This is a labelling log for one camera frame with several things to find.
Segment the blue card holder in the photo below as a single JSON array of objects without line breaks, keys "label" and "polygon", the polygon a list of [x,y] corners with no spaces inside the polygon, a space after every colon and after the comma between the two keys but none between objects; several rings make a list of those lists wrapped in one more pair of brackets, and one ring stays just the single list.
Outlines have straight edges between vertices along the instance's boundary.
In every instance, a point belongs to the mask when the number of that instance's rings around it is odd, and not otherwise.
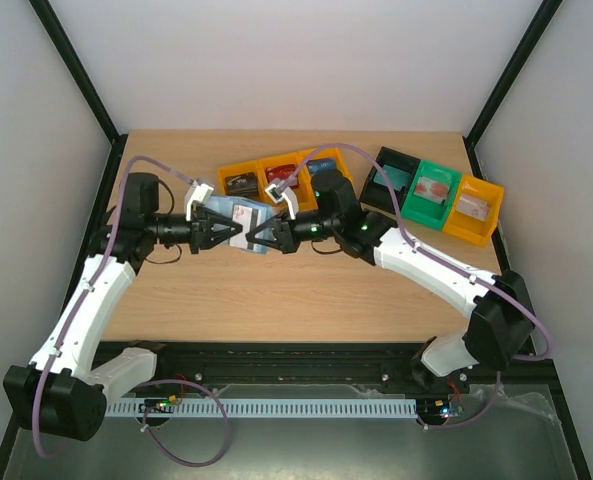
[{"label": "blue card holder", "polygon": [[266,214],[264,221],[273,217],[277,213],[277,210],[268,204],[250,200],[245,197],[239,197],[239,196],[220,196],[220,195],[211,196],[206,204],[206,207],[210,210],[221,213],[221,214],[232,219],[232,211],[233,211],[233,207],[235,204],[242,204],[242,205],[259,207],[261,209],[264,209],[265,214]]}]

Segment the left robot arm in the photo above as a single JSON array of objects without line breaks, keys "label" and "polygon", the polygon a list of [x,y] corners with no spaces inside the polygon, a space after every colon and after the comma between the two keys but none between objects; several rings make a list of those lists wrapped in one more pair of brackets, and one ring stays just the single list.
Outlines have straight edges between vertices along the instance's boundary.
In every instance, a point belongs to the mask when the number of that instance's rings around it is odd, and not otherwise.
[{"label": "left robot arm", "polygon": [[108,406],[155,376],[157,354],[144,347],[128,347],[93,365],[114,310],[155,245],[186,244],[198,253],[242,231],[207,207],[211,185],[191,182],[182,214],[159,213],[159,185],[151,173],[123,177],[114,221],[92,244],[56,326],[27,366],[12,366],[4,377],[12,410],[35,440],[42,434],[89,440]]}]

